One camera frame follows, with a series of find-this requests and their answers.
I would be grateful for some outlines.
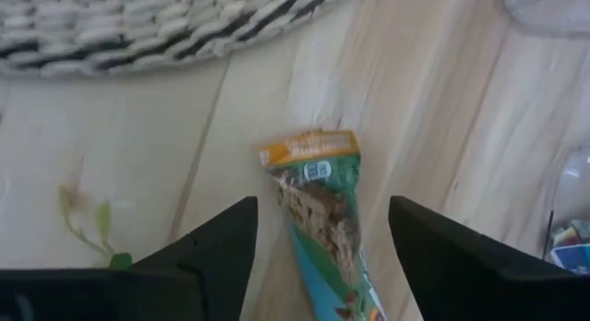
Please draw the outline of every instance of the clear plastic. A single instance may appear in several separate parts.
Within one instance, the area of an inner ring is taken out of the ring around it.
[[[590,144],[563,159],[552,184],[545,251],[548,261],[555,261],[553,248],[590,244]]]
[[[590,0],[504,0],[526,28],[557,36],[590,36]]]

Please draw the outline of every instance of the green plant stem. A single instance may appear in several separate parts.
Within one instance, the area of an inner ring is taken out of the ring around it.
[[[100,254],[102,254],[104,256],[107,256],[107,257],[109,256],[108,251],[106,251],[104,248],[98,246],[97,244],[93,243],[90,239],[86,238],[86,236],[84,235],[84,233],[82,233],[82,231],[77,231],[76,229],[74,229],[74,227],[72,226],[72,223],[70,223],[69,219],[65,219],[65,226],[82,243],[88,245],[90,248],[92,248],[93,250],[99,252]]]
[[[113,256],[117,254],[117,251],[114,250],[114,248],[112,248],[112,246],[109,244],[109,242],[104,241],[102,242],[102,246],[107,250],[107,252]]]

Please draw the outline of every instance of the woven basket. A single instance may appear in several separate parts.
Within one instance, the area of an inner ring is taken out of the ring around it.
[[[276,36],[337,0],[2,0],[0,73],[183,65]]]
[[[590,36],[590,0],[504,0],[510,15],[543,36]]]

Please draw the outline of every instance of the plastic container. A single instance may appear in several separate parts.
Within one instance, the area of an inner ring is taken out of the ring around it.
[[[562,161],[550,196],[545,259],[576,273],[590,272],[590,145]]]

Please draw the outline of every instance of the plant leaf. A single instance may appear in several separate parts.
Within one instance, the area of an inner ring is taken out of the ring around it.
[[[94,214],[94,224],[99,231],[100,240],[105,244],[109,240],[111,232],[111,204],[105,201],[100,205]]]
[[[111,258],[110,269],[129,269],[133,265],[133,259],[129,253],[119,253]]]
[[[72,212],[70,193],[63,186],[59,187],[59,212],[64,220],[68,220]]]

